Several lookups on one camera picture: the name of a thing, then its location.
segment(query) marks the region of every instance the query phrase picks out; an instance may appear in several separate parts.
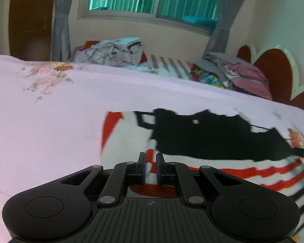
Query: wooden door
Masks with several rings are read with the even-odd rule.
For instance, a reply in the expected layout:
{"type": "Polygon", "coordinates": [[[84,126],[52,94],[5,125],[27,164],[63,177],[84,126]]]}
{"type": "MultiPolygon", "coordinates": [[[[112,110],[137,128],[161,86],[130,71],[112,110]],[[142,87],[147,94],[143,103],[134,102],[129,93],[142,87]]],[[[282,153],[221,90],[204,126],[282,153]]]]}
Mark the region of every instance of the wooden door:
{"type": "Polygon", "coordinates": [[[10,0],[10,55],[27,61],[48,61],[53,0],[10,0]]]}

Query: striped cloth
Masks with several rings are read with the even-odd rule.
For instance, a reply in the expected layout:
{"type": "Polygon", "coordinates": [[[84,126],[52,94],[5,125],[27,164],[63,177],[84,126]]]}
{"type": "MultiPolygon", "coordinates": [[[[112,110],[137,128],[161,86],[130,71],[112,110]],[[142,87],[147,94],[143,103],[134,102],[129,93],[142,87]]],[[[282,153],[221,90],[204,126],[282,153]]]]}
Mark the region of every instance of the striped cloth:
{"type": "MultiPolygon", "coordinates": [[[[127,160],[136,160],[141,151],[146,153],[146,184],[131,186],[131,191],[143,196],[171,197],[173,187],[163,188],[156,184],[156,141],[151,139],[155,117],[135,112],[109,112],[106,116],[101,142],[101,163],[106,168],[127,160]]],[[[264,160],[204,160],[164,154],[166,162],[176,161],[198,170],[201,165],[211,165],[221,171],[243,178],[263,187],[291,197],[298,205],[301,219],[297,233],[304,227],[304,163],[303,159],[290,156],[279,161],[264,160]]]]}
{"type": "Polygon", "coordinates": [[[192,80],[190,62],[156,55],[149,55],[147,59],[149,67],[160,76],[192,80]]]}

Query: pile of clothes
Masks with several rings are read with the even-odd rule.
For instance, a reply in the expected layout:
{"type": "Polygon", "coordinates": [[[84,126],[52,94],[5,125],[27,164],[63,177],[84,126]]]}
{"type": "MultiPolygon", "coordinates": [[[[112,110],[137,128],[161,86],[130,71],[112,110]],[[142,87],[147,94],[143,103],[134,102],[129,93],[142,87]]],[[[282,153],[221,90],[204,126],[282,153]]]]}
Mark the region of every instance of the pile of clothes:
{"type": "Polygon", "coordinates": [[[223,53],[208,53],[193,62],[195,81],[271,100],[268,80],[252,64],[223,53]]]}
{"type": "Polygon", "coordinates": [[[90,48],[77,51],[73,62],[152,72],[146,62],[141,62],[144,48],[138,37],[102,40],[90,48]]]}

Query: gray curtain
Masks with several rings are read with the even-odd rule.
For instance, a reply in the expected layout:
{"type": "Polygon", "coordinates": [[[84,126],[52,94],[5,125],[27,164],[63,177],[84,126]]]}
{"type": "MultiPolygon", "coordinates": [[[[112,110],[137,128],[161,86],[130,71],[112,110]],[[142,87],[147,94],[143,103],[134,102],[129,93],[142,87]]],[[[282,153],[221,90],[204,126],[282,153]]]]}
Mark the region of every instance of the gray curtain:
{"type": "Polygon", "coordinates": [[[51,61],[66,62],[70,58],[69,11],[72,0],[54,0],[54,23],[51,61]]]}
{"type": "Polygon", "coordinates": [[[202,58],[207,52],[225,53],[230,29],[244,0],[217,0],[217,26],[213,32],[202,58]]]}

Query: red headboard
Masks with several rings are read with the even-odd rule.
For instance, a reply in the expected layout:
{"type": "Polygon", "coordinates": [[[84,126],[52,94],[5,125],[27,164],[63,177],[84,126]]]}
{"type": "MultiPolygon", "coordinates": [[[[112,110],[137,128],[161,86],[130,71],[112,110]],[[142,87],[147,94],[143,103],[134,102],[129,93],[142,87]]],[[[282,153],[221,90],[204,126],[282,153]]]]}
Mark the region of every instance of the red headboard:
{"type": "MultiPolygon", "coordinates": [[[[251,63],[251,50],[248,46],[239,49],[237,57],[251,63]]],[[[254,65],[266,76],[273,101],[304,109],[304,91],[291,99],[293,73],[290,61],[284,51],[272,48],[262,53],[254,65]]]]}

